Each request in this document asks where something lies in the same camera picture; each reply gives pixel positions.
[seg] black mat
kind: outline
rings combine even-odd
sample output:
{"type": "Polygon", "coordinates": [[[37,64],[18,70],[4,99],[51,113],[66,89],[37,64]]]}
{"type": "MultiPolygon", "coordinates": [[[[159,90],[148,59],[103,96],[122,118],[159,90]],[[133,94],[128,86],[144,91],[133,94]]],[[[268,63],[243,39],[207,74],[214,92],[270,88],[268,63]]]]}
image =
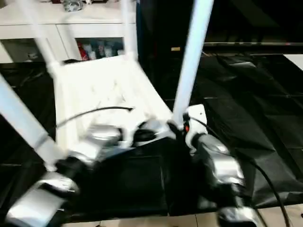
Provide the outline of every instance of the black mat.
{"type": "MultiPolygon", "coordinates": [[[[303,73],[283,56],[204,57],[201,62],[191,104],[205,105],[208,124],[264,168],[285,204],[302,203],[303,73]]],[[[180,63],[167,61],[154,81],[170,107],[180,63]]],[[[0,65],[0,72],[44,127],[55,124],[53,83],[44,65],[0,65]],[[28,75],[33,80],[24,82],[28,75]]],[[[0,215],[4,218],[9,205],[44,168],[9,125],[3,119],[0,123],[5,132],[0,154],[0,215]]],[[[170,140],[161,143],[105,162],[67,221],[214,210],[212,203],[197,195],[195,184],[203,173],[193,172],[187,151],[170,140]]],[[[258,207],[276,206],[262,175],[245,163],[242,167],[253,202],[258,207]]]]}

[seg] black cable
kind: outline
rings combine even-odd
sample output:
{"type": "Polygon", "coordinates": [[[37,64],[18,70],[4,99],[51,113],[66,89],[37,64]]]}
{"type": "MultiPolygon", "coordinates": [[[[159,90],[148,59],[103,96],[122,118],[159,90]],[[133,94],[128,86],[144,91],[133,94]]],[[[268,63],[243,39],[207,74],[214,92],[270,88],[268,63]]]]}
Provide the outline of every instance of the black cable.
{"type": "Polygon", "coordinates": [[[254,210],[256,211],[257,216],[258,216],[259,219],[261,220],[262,225],[263,225],[264,227],[268,227],[268,224],[266,223],[266,221],[265,221],[263,215],[260,213],[260,211],[259,211],[257,208],[254,208],[254,210]]]}
{"type": "MultiPolygon", "coordinates": [[[[206,128],[207,128],[215,137],[217,137],[217,139],[219,139],[222,143],[224,142],[224,140],[222,140],[222,139],[220,138],[220,136],[219,136],[211,127],[209,127],[208,125],[206,125],[204,122],[202,122],[202,121],[200,121],[200,120],[198,120],[198,119],[196,119],[196,118],[194,118],[194,117],[190,117],[190,118],[191,118],[192,120],[195,120],[195,121],[199,122],[199,123],[200,123],[201,125],[203,125],[204,127],[206,127],[206,128]]],[[[280,207],[281,212],[282,212],[282,214],[283,214],[285,226],[286,226],[286,227],[290,227],[289,216],[288,216],[288,214],[287,214],[287,212],[286,212],[285,206],[284,206],[284,204],[283,204],[283,202],[282,202],[282,200],[281,200],[281,198],[280,198],[278,192],[276,191],[276,189],[275,189],[275,187],[274,187],[272,181],[270,180],[269,176],[265,173],[265,171],[264,171],[260,166],[258,166],[255,162],[251,161],[251,159],[249,158],[249,156],[247,156],[247,155],[245,155],[245,154],[243,154],[243,153],[237,152],[237,157],[240,158],[240,159],[242,159],[243,161],[248,162],[249,164],[251,164],[251,165],[252,165],[253,167],[255,167],[257,170],[259,170],[260,173],[264,176],[265,180],[267,181],[267,183],[268,183],[270,189],[272,190],[272,192],[273,192],[273,194],[275,195],[276,200],[277,200],[277,202],[278,202],[278,204],[279,204],[279,207],[280,207]]]]}
{"type": "Polygon", "coordinates": [[[59,129],[61,127],[63,127],[64,125],[66,125],[66,123],[70,122],[71,120],[74,120],[78,117],[81,117],[81,116],[84,116],[84,115],[87,115],[87,114],[90,114],[90,113],[94,113],[94,112],[97,112],[97,111],[102,111],[102,110],[128,110],[128,111],[132,111],[133,108],[131,107],[122,107],[122,106],[109,106],[109,107],[102,107],[102,108],[97,108],[97,109],[93,109],[93,110],[88,110],[88,111],[85,111],[85,112],[82,112],[82,113],[79,113],[77,115],[74,115],[73,117],[70,117],[62,122],[60,122],[59,124],[57,124],[56,126],[50,128],[50,131],[53,131],[53,130],[56,130],[56,129],[59,129]]]}
{"type": "Polygon", "coordinates": [[[85,111],[85,112],[82,112],[82,113],[79,113],[79,114],[76,114],[74,115],[73,117],[70,117],[62,122],[60,122],[59,124],[55,125],[54,127],[52,128],[49,128],[48,130],[48,134],[42,136],[38,142],[36,143],[34,149],[37,150],[42,144],[44,144],[44,142],[48,139],[49,135],[54,133],[56,129],[59,129],[61,127],[63,127],[64,125],[66,125],[68,122],[78,118],[78,117],[81,117],[81,116],[84,116],[84,115],[87,115],[87,114],[90,114],[90,113],[94,113],[94,112],[97,112],[97,111],[102,111],[102,110],[128,110],[128,111],[132,111],[134,108],[131,108],[131,107],[123,107],[123,106],[108,106],[108,107],[102,107],[102,108],[97,108],[97,109],[93,109],[93,110],[88,110],[88,111],[85,111]]]}

